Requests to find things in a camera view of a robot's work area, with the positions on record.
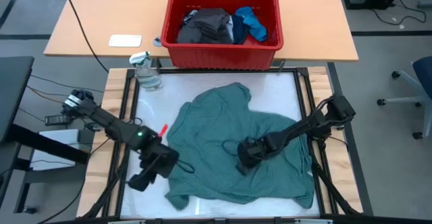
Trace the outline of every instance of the white paper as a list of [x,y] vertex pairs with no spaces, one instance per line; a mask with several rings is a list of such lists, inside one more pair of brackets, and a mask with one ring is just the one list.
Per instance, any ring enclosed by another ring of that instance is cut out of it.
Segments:
[[141,35],[114,34],[109,39],[110,47],[139,47]]
[[[180,107],[209,89],[240,82],[249,88],[252,98],[249,109],[279,113],[301,120],[293,73],[225,73],[225,74],[161,74],[163,87],[153,92],[140,89],[136,116],[156,132],[176,120]],[[167,144],[166,134],[162,143]],[[138,154],[131,152],[129,180],[140,172]],[[177,211],[165,198],[168,181],[157,176],[144,192],[125,187],[121,217],[137,218],[216,218],[216,217],[316,217],[319,208],[316,195],[312,208],[305,209],[291,199],[259,198],[248,204],[224,200],[190,197],[189,205]]]

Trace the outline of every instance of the red plastic bin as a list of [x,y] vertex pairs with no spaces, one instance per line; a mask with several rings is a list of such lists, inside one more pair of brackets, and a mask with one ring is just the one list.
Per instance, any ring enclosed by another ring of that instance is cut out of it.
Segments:
[[[266,27],[266,41],[260,43],[248,35],[243,45],[177,43],[180,25],[191,10],[221,7],[229,14],[235,14],[238,8],[245,6],[251,7]],[[279,0],[168,0],[161,41],[177,67],[268,69],[276,51],[284,45]]]

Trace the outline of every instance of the wheel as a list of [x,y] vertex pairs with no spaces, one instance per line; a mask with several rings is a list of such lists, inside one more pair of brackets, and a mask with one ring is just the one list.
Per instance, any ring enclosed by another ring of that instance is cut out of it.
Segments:
[[396,78],[400,77],[400,74],[399,74],[399,72],[394,71],[391,73],[391,76],[393,79],[396,79]]
[[416,139],[416,140],[423,139],[423,133],[422,132],[412,133],[412,137],[414,137],[414,139]]
[[385,105],[385,99],[378,99],[377,104],[378,104],[378,106],[384,106]]

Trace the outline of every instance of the dark gray clothing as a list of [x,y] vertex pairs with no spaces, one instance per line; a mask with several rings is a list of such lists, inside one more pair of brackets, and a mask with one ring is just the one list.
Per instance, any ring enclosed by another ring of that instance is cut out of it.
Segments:
[[226,26],[229,20],[230,15],[222,8],[201,9],[180,30],[177,43],[232,45]]

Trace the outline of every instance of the green shirt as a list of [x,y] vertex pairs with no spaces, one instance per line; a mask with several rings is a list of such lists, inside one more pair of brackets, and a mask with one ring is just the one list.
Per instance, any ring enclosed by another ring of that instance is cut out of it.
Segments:
[[262,161],[247,176],[236,169],[239,142],[295,123],[278,114],[250,111],[250,98],[247,87],[233,83],[208,90],[182,106],[167,140],[195,172],[174,167],[165,195],[174,207],[185,208],[190,195],[239,204],[261,197],[293,198],[304,208],[312,206],[314,182],[308,173],[311,158],[305,135],[292,140],[281,154]]

